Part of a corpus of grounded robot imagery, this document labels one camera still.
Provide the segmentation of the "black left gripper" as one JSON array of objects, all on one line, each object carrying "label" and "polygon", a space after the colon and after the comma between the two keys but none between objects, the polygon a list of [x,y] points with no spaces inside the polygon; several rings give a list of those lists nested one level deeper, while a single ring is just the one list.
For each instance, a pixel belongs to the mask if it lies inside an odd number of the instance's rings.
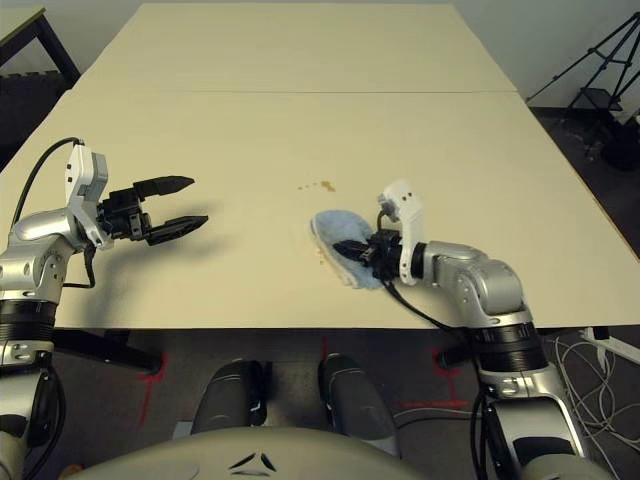
[{"label": "black left gripper", "polygon": [[177,193],[193,183],[190,177],[172,175],[134,182],[133,187],[110,192],[98,204],[98,224],[113,240],[142,241],[147,235],[147,244],[155,246],[181,238],[203,226],[209,217],[183,216],[151,228],[149,215],[140,203],[151,196]]}]

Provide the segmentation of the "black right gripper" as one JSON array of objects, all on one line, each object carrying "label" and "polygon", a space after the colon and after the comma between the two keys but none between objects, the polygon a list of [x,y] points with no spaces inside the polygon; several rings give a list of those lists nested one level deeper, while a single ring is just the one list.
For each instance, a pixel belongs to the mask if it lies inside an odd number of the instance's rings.
[{"label": "black right gripper", "polygon": [[373,271],[379,280],[394,280],[399,276],[402,253],[401,234],[397,230],[381,229],[369,237],[366,243],[342,240],[333,244],[338,253],[346,253],[349,260],[363,264]]}]

